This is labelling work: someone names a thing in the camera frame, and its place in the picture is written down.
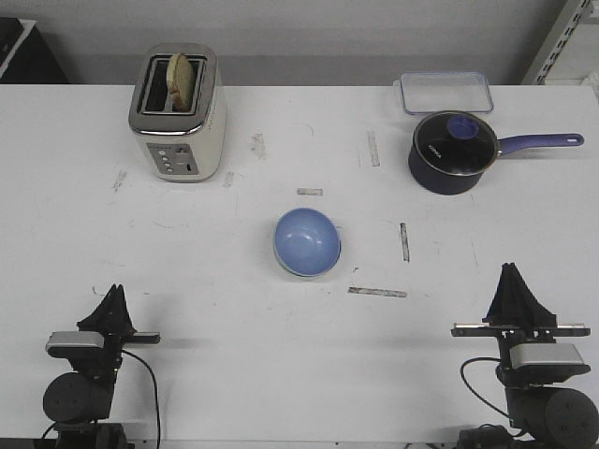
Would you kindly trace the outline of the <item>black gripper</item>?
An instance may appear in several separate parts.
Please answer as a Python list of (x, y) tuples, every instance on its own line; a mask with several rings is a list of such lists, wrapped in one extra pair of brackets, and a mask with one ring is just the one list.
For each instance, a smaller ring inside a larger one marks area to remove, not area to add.
[[(510, 305), (511, 291), (513, 306)], [(513, 318), (512, 308), (520, 326), (538, 327), (526, 330), (509, 325)], [(451, 335), (460, 338), (496, 339), (500, 353), (496, 375), (506, 388), (548, 385), (531, 381), (529, 377), (515, 373), (509, 359), (509, 350), (512, 347), (522, 343), (564, 343), (558, 342), (557, 339), (582, 338), (591, 335), (591, 329), (583, 324), (557, 324), (557, 315), (536, 299), (513, 263), (502, 264), (495, 294), (482, 322), (486, 324), (455, 324), (451, 329)]]
[(77, 322), (79, 331), (98, 333), (132, 333), (120, 336), (109, 334), (103, 351), (95, 357), (68, 359), (71, 367), (86, 379), (103, 385), (114, 385), (122, 365), (121, 352), (126, 344), (158, 344), (159, 332), (137, 332), (133, 327), (121, 284), (114, 284), (100, 304), (86, 318)]

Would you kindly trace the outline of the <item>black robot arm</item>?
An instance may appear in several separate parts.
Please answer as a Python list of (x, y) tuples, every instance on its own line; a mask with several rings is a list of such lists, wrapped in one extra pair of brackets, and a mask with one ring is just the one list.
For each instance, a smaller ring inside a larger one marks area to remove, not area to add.
[(508, 428), (483, 424), (464, 429), (459, 448), (593, 448), (598, 409), (584, 393), (563, 387), (590, 372), (572, 338), (591, 333), (583, 324), (561, 324), (533, 295), (513, 263), (502, 266), (496, 292), (479, 325), (456, 324), (457, 338), (490, 337), (499, 354), (495, 374), (504, 387)]
[(127, 344), (157, 344), (158, 332), (139, 333), (130, 318), (124, 288), (114, 284), (100, 304), (77, 322), (74, 331), (54, 331), (45, 350), (69, 362), (43, 395), (43, 411), (57, 432), (56, 448), (133, 448), (121, 423), (108, 423), (123, 356), (149, 364), (127, 351)]

